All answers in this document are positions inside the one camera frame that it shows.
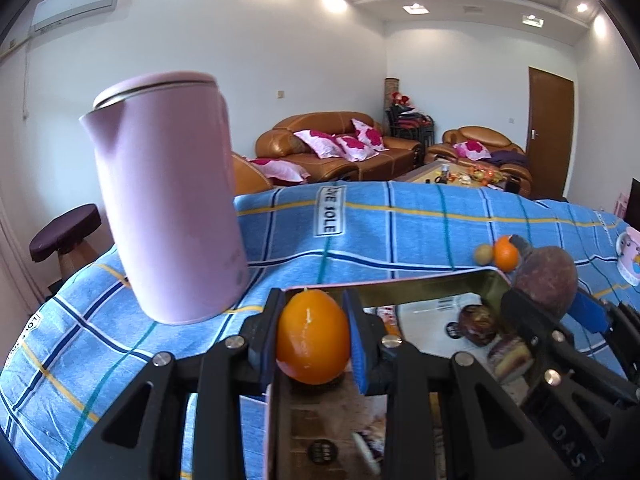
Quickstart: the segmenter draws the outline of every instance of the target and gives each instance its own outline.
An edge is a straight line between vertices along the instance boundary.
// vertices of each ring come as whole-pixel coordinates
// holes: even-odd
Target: pink kettle
[[[142,310],[167,324],[203,321],[248,282],[234,209],[226,103],[198,72],[114,85],[80,118],[113,238]]]

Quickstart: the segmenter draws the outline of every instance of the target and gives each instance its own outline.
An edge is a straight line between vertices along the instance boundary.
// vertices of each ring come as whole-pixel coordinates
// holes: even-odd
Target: leather armchair
[[[375,129],[382,126],[359,112],[315,112],[288,117],[264,132],[255,143],[255,153],[263,158],[284,158],[305,168],[309,182],[330,180],[391,180],[420,166],[424,148],[416,140],[385,137],[386,152],[361,162],[343,158],[318,158],[293,133],[319,130],[332,135],[354,134],[351,119],[362,121]]]
[[[458,142],[465,142],[466,140],[482,142],[490,152],[505,150],[518,152],[521,155],[525,154],[520,146],[511,142],[508,137],[500,132],[496,132],[491,128],[485,128],[484,126],[462,126],[457,130],[447,130],[442,135],[442,142],[440,144],[434,144],[428,147],[427,155],[424,159],[425,163],[433,162],[436,158],[446,158],[461,166],[474,166],[477,164],[491,166],[482,160],[469,160],[465,157],[458,157],[456,150],[453,149],[453,145]],[[527,168],[517,164],[503,164],[497,169],[520,180],[520,195],[530,195],[533,178]]]
[[[231,154],[236,178],[235,196],[260,193],[273,189],[271,181],[237,153]]]

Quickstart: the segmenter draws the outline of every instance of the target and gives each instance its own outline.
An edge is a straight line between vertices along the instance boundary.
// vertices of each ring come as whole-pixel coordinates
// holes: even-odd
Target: kettle lid
[[[121,81],[98,94],[94,100],[94,109],[99,108],[105,101],[111,101],[121,94],[129,94],[143,89],[167,84],[216,84],[216,78],[204,72],[161,72],[155,74],[145,74]]]

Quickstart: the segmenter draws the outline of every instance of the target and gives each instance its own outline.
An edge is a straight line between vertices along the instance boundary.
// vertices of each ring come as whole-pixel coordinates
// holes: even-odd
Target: orange
[[[518,266],[518,250],[509,238],[501,236],[494,244],[494,263],[503,272],[511,272]]]
[[[276,361],[280,370],[306,384],[325,384],[349,361],[349,321],[322,290],[297,293],[278,320]]]

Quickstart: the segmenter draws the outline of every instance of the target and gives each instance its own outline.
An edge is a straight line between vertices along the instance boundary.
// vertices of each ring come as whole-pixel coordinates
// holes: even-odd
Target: purple stool cushion
[[[54,218],[29,244],[34,262],[41,262],[55,251],[68,253],[83,238],[93,233],[102,219],[95,204],[85,204]]]

